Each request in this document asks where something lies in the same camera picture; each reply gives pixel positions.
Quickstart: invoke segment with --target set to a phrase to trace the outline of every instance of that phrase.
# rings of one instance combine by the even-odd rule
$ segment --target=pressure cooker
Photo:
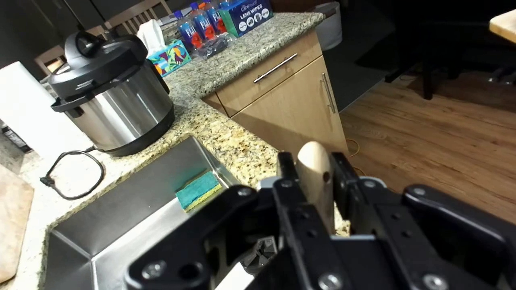
[[[159,139],[174,122],[169,88],[146,59],[142,41],[105,40],[79,31],[67,38],[67,63],[49,78],[65,113],[100,151],[131,155]]]

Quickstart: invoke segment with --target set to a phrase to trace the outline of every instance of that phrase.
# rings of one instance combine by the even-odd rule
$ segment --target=stainless steel sink
[[[238,183],[189,137],[60,223],[50,234],[45,289],[125,289],[128,265],[189,217],[177,190],[206,171],[223,188]]]

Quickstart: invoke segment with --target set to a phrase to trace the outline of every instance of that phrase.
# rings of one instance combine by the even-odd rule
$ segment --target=yellow cable
[[[355,140],[353,140],[353,139],[348,139],[348,138],[346,138],[346,141],[353,142],[353,143],[355,143],[355,144],[357,145],[357,151],[355,151],[353,154],[349,155],[349,158],[351,158],[351,157],[353,157],[353,156],[357,155],[357,154],[358,154],[358,152],[360,152],[360,144],[358,144],[358,142],[356,142],[356,141],[355,141]],[[353,166],[353,168],[354,168],[355,170],[360,171],[360,172],[362,173],[362,175],[363,175],[363,176],[365,176],[365,172],[364,172],[364,170],[362,170],[362,169],[360,169],[360,168],[358,168],[358,167],[355,167],[355,166]]]

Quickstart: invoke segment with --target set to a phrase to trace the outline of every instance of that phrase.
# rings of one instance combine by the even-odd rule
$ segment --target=drawer handle
[[[286,60],[282,61],[279,65],[273,67],[272,69],[270,69],[270,71],[262,74],[260,77],[258,77],[257,79],[254,80],[253,83],[258,83],[259,81],[263,80],[264,78],[266,78],[269,74],[273,73],[275,70],[277,70],[278,68],[284,66],[287,62],[293,60],[295,57],[297,56],[297,53],[292,55],[291,57],[287,58]]]
[[[326,87],[326,94],[328,95],[328,101],[330,104],[328,105],[331,108],[332,114],[336,112],[335,106],[333,105],[333,101],[331,100],[331,93],[330,93],[330,85],[328,84],[328,79],[326,78],[326,73],[322,73],[322,82],[324,83],[324,86]]]

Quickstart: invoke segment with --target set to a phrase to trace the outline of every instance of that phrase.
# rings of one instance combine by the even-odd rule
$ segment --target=pressure cooker lid
[[[143,64],[147,52],[134,35],[105,40],[79,31],[67,38],[64,56],[68,63],[50,76],[49,84],[60,98],[74,99]]]

